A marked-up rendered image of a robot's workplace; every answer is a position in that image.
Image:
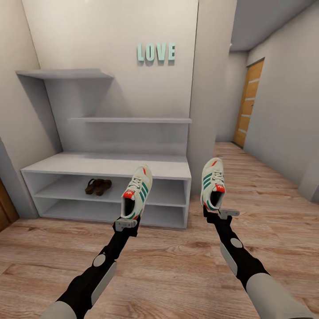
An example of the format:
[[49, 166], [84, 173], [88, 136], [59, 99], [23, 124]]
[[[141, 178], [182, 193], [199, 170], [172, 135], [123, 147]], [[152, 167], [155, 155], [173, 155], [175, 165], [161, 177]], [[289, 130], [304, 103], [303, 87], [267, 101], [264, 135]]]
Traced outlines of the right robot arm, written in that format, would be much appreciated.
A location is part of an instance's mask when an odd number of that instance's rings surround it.
[[246, 251], [230, 224], [238, 210], [219, 208], [218, 213], [208, 213], [203, 206], [208, 223], [215, 224], [221, 244], [221, 254], [240, 279], [260, 319], [319, 319], [314, 313], [292, 297], [268, 272], [262, 263]]

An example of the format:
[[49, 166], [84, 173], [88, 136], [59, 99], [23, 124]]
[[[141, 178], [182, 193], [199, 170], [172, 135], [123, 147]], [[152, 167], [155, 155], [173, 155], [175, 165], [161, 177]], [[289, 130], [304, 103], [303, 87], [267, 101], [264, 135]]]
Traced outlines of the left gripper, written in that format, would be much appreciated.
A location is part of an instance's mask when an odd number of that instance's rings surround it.
[[136, 237], [137, 236], [137, 229], [138, 229], [139, 223], [140, 223], [140, 218], [141, 218], [141, 216], [138, 216], [138, 218], [136, 219], [137, 224], [135, 227], [131, 227], [131, 228], [125, 227], [122, 232], [116, 231], [116, 227], [115, 227], [116, 224], [114, 224], [112, 227], [113, 227], [115, 234], [113, 235], [111, 240], [120, 241], [121, 244], [124, 246], [129, 238], [129, 236]]

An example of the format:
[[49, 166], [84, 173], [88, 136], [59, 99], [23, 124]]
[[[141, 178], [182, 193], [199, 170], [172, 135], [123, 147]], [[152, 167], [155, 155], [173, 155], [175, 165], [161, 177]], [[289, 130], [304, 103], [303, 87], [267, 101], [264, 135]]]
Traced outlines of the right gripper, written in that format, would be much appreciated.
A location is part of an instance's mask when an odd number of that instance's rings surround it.
[[215, 227], [217, 230], [219, 230], [221, 227], [227, 226], [229, 227], [233, 217], [232, 216], [227, 216], [227, 219], [220, 219], [217, 213], [208, 213], [205, 205], [203, 206], [204, 210], [204, 217], [207, 218], [208, 223], [215, 224]]

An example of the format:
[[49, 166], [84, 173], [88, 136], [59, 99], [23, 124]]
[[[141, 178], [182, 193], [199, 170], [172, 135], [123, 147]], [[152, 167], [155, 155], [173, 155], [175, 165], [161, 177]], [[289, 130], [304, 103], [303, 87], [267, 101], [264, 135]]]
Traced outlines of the gym shoe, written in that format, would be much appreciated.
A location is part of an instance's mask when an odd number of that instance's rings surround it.
[[202, 190], [200, 202], [207, 210], [219, 210], [226, 194], [223, 161], [214, 157], [202, 171]]
[[150, 169], [142, 164], [136, 168], [122, 197], [121, 216], [124, 219], [137, 219], [142, 216], [152, 186]]

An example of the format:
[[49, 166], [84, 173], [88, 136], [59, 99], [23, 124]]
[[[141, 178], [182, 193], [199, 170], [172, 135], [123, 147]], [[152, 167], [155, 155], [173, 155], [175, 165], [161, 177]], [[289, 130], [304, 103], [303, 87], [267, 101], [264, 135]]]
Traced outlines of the sandal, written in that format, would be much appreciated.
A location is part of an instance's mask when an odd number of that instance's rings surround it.
[[112, 186], [112, 182], [109, 179], [101, 180], [98, 183], [98, 188], [95, 189], [96, 196], [102, 196], [106, 189], [109, 189]]
[[98, 183], [103, 179], [91, 179], [88, 183], [88, 187], [85, 189], [87, 195], [93, 194], [94, 190], [98, 188]]

